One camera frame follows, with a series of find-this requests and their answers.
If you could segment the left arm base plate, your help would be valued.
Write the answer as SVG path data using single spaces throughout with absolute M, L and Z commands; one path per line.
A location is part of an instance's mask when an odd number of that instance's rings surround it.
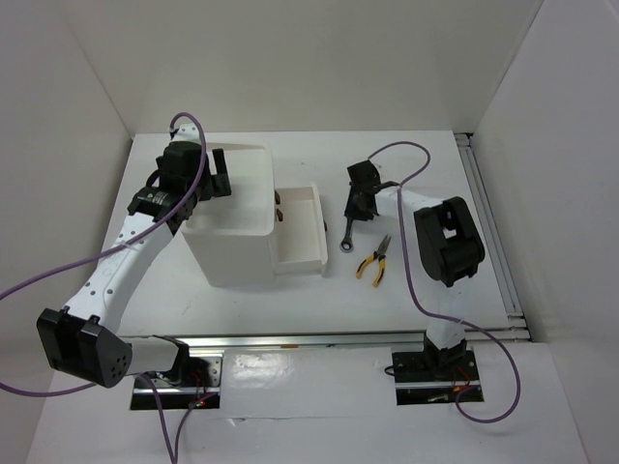
M 190 348 L 176 366 L 174 360 L 172 353 L 134 352 L 129 370 L 134 375 L 131 411 L 157 409 L 155 394 L 148 382 L 140 377 L 142 373 L 146 373 L 155 385 L 165 411 L 187 410 L 194 401 L 198 402 L 198 410 L 220 408 L 223 350 Z

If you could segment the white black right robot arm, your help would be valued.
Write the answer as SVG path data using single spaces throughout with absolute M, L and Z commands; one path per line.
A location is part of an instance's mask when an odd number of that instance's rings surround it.
M 441 200 L 402 190 L 394 181 L 383 182 L 369 160 L 348 166 L 347 173 L 349 193 L 341 251 L 353 249 L 352 227 L 356 221 L 379 216 L 398 218 L 401 213 L 412 219 L 422 267 L 441 284 L 438 308 L 429 313 L 421 358 L 413 366 L 443 380 L 464 364 L 467 342 L 463 298 L 486 257 L 468 205 L 459 196 Z

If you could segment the white bottom drawer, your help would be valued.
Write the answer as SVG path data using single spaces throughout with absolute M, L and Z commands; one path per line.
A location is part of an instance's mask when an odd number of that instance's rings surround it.
M 316 184 L 277 188 L 283 221 L 275 222 L 274 267 L 277 275 L 326 273 L 326 225 Z

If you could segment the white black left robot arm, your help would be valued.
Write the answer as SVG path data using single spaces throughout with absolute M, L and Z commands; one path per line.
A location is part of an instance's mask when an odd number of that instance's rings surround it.
M 156 371 L 170 386 L 190 377 L 186 343 L 151 335 L 126 340 L 117 331 L 127 305 L 155 258 L 196 206 L 231 193 L 224 151 L 172 141 L 157 169 L 128 207 L 109 255 L 60 310 L 45 309 L 37 321 L 49 365 L 105 388 L 127 375 Z

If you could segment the large silver ratchet wrench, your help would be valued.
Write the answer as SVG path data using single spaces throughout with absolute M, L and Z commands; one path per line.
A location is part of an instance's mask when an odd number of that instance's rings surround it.
M 351 217 L 346 218 L 346 225 L 344 230 L 344 236 L 339 243 L 339 249 L 344 253 L 349 253 L 354 249 L 352 242 L 352 228 L 354 219 Z

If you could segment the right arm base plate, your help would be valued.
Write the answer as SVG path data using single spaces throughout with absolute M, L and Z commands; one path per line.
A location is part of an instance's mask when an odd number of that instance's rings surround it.
M 395 381 L 398 406 L 483 402 L 477 361 L 472 350 L 454 365 L 432 370 L 421 352 L 394 352 L 384 373 Z

